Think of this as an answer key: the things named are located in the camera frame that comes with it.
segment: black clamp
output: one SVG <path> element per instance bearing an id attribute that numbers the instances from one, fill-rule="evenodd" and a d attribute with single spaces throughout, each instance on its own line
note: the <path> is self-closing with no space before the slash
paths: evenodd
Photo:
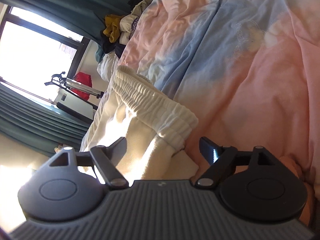
<path id="1" fill-rule="evenodd" d="M 113 155 L 124 155 L 126 148 L 124 137 L 90 152 L 63 148 L 20 188 L 18 200 L 26 217 L 49 222 L 73 220 L 93 211 L 109 191 L 128 188 L 128 181 L 110 161 Z M 107 186 L 79 172 L 78 166 L 96 166 Z"/>
<path id="2" fill-rule="evenodd" d="M 263 222 L 300 216 L 307 190 L 267 149 L 256 146 L 252 152 L 238 151 L 220 147 L 206 137 L 200 139 L 199 147 L 211 166 L 195 186 L 215 190 L 231 212 Z M 248 165 L 248 169 L 234 174 L 236 166 L 241 165 Z"/>

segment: red bag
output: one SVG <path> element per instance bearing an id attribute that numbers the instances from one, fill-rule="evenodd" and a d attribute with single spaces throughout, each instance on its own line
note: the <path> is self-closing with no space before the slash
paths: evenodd
<path id="1" fill-rule="evenodd" d="M 80 82 L 83 85 L 86 85 L 88 87 L 92 87 L 92 81 L 91 81 L 91 76 L 88 74 L 85 74 L 83 72 L 78 72 L 75 77 L 73 78 L 73 80 Z M 78 96 L 80 96 L 83 100 L 88 101 L 90 94 L 82 92 L 78 89 L 75 88 L 71 88 L 71 91 L 76 93 Z"/>

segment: window frame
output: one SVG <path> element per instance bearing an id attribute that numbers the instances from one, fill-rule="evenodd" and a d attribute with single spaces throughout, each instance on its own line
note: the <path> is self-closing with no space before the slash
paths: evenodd
<path id="1" fill-rule="evenodd" d="M 72 47 L 74 49 L 76 49 L 76 54 L 72 60 L 69 72 L 67 77 L 73 79 L 73 77 L 75 76 L 80 62 L 82 60 L 82 57 L 89 45 L 90 39 L 83 37 L 82 41 L 75 41 L 71 38 L 65 37 L 61 34 L 55 33 L 53 31 L 50 31 L 44 27 L 41 27 L 39 25 L 36 25 L 34 23 L 28 22 L 26 20 L 21 19 L 20 17 L 11 14 L 11 10 L 12 10 L 12 6 L 7 6 L 4 16 L 2 18 L 2 21 L 0 23 L 0 40 L 1 40 L 1 36 L 4 30 L 4 26 L 6 24 L 6 22 L 11 22 L 13 24 L 19 25 L 21 27 L 25 27 L 29 30 L 35 31 L 37 33 L 40 33 L 44 36 L 47 36 L 51 39 L 54 39 L 56 41 L 59 41 L 69 47 Z"/>

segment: ribbed grip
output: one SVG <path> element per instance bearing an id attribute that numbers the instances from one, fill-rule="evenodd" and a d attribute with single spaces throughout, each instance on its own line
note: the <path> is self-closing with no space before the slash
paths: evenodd
<path id="1" fill-rule="evenodd" d="M 21 240 L 304 240 L 313 234 L 299 221 L 262 225 L 241 220 L 212 191 L 189 181 L 136 181 L 110 192 L 87 216 L 65 223 L 28 220 L 11 233 Z"/>

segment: metal rivet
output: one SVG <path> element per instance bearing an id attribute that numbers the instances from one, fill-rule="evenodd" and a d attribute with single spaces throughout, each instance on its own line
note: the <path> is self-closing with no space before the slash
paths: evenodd
<path id="1" fill-rule="evenodd" d="M 213 180 L 209 178 L 202 178 L 198 180 L 198 185 L 202 187 L 209 187 L 213 184 Z"/>
<path id="2" fill-rule="evenodd" d="M 118 178 L 110 181 L 110 184 L 114 187 L 123 187 L 127 184 L 127 181 L 125 179 Z"/>

